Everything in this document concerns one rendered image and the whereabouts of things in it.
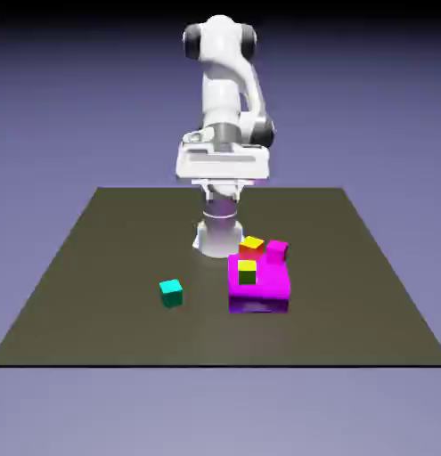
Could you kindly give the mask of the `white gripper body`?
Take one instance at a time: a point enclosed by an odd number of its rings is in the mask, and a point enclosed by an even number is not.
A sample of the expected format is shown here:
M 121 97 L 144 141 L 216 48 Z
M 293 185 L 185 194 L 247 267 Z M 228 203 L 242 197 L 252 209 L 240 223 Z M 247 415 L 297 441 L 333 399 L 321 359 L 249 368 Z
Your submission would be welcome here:
M 228 143 L 218 151 L 212 142 L 180 142 L 176 176 L 190 180 L 265 180 L 269 177 L 270 152 L 263 146 Z

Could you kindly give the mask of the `small orange cube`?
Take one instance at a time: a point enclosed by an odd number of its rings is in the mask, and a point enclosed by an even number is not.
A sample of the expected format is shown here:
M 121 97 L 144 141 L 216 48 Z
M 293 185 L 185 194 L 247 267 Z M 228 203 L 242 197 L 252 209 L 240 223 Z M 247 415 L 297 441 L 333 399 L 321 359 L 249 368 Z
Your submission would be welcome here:
M 239 244 L 241 260 L 258 261 L 265 252 L 265 241 L 254 236 L 244 237 Z

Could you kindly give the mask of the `small magenta cube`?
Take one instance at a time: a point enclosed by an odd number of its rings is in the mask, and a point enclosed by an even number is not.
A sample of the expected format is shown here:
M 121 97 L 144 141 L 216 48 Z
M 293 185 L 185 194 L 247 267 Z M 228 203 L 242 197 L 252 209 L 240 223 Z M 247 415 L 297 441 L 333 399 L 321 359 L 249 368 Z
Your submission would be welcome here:
M 288 249 L 288 242 L 270 240 L 265 249 L 266 262 L 271 265 L 283 265 L 286 262 Z

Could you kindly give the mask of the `small yellow cube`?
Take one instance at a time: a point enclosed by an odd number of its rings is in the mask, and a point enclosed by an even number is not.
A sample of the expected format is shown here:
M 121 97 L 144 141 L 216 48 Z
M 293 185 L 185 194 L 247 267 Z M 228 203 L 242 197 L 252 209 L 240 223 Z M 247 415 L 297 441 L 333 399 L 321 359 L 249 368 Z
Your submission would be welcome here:
M 255 260 L 239 259 L 237 268 L 239 285 L 255 285 L 257 283 L 257 262 Z

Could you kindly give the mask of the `small teal cube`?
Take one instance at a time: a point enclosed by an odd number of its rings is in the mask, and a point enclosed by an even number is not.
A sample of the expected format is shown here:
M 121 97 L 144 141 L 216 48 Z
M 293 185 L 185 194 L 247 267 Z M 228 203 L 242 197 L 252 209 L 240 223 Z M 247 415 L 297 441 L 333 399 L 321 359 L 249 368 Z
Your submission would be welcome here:
M 161 281 L 159 293 L 161 303 L 166 308 L 177 307 L 184 302 L 184 289 L 178 279 Z

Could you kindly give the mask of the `large magenta box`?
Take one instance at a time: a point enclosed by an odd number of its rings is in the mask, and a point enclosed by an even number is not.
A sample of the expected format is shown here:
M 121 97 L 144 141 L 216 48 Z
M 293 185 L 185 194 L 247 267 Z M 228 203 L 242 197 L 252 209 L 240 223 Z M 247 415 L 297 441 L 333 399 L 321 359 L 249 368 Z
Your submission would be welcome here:
M 286 314 L 291 282 L 285 261 L 268 260 L 263 254 L 256 264 L 256 283 L 239 283 L 240 256 L 227 260 L 228 310 L 230 314 Z

